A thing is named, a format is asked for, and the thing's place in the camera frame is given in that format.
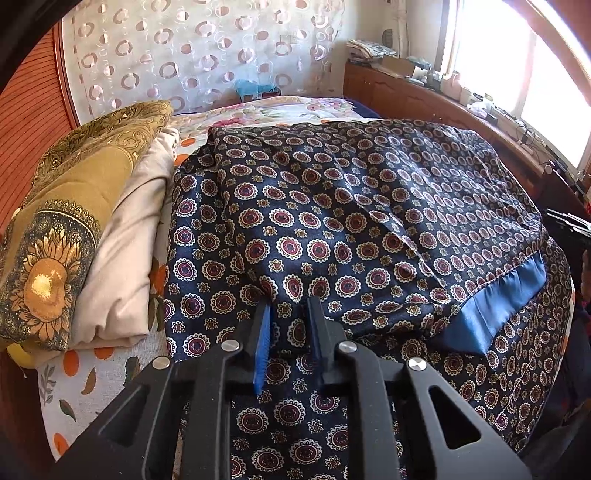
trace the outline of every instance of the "wooden headboard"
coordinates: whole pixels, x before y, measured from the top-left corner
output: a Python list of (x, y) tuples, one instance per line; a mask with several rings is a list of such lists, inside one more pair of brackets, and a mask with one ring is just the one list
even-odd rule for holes
[[(29, 191), (43, 152), (75, 127), (64, 101), (63, 75), (60, 82), (59, 37), (58, 27), (49, 31), (0, 94), (0, 234)], [(53, 456), (37, 372), (22, 371), (6, 352), (0, 353), (0, 429), (19, 460), (38, 473), (49, 470)]]
[(29, 191), (41, 155), (76, 126), (60, 37), (59, 26), (50, 30), (0, 94), (0, 232)]

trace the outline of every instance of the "sunflower print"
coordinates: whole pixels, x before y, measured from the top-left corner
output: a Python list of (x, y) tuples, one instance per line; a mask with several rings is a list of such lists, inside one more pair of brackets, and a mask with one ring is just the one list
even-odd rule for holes
[(28, 247), (24, 271), (10, 301), (12, 311), (42, 342), (53, 341), (70, 330), (72, 280), (80, 272), (80, 242), (69, 242), (66, 230), (49, 234)]
[(33, 217), (0, 295), (0, 336), (65, 351), (100, 235), (89, 212), (51, 200)]

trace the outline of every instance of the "window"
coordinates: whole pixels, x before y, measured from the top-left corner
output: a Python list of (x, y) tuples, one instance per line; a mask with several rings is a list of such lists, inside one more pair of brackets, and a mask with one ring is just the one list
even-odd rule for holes
[[(574, 35), (543, 0), (533, 4), (551, 21), (583, 68), (591, 62)], [(583, 159), (591, 134), (591, 108), (544, 41), (502, 0), (459, 0), (448, 70), (469, 89), (534, 128), (573, 167)]]

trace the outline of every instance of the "stack of folded clothes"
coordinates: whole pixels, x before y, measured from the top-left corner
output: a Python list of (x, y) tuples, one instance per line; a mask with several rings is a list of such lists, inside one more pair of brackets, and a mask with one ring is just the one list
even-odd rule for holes
[(371, 64), (380, 62), (384, 55), (398, 57), (398, 53), (391, 48), (367, 40), (349, 40), (349, 60), (354, 63)]

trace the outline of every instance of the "leaf print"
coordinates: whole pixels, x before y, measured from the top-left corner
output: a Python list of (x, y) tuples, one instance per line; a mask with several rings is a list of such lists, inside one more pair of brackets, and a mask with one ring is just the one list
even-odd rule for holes
[(136, 356), (130, 356), (125, 362), (125, 387), (131, 382), (139, 373), (139, 359)]
[(53, 400), (53, 387), (56, 386), (56, 381), (51, 380), (51, 376), (53, 372), (56, 370), (56, 367), (52, 365), (51, 367), (49, 364), (45, 366), (43, 373), (41, 374), (41, 378), (39, 380), (39, 397), (43, 400), (43, 406), (51, 403)]
[(155, 297), (156, 300), (156, 320), (158, 321), (158, 331), (164, 330), (164, 302), (162, 297)]
[(66, 402), (63, 398), (60, 399), (60, 409), (63, 413), (65, 413), (69, 417), (72, 417), (72, 420), (76, 421), (76, 415), (74, 414), (74, 410), (72, 410), (70, 404)]
[(82, 395), (88, 395), (95, 389), (96, 385), (96, 368), (93, 369), (88, 374), (88, 378), (86, 379), (86, 385), (84, 386), (84, 390), (80, 392)]
[(166, 265), (160, 265), (158, 260), (152, 257), (152, 268), (148, 275), (150, 287), (154, 289), (156, 295), (164, 294), (164, 280), (166, 279)]
[(154, 324), (154, 319), (156, 318), (156, 305), (155, 305), (155, 296), (150, 294), (148, 299), (148, 331), (152, 331), (152, 325)]

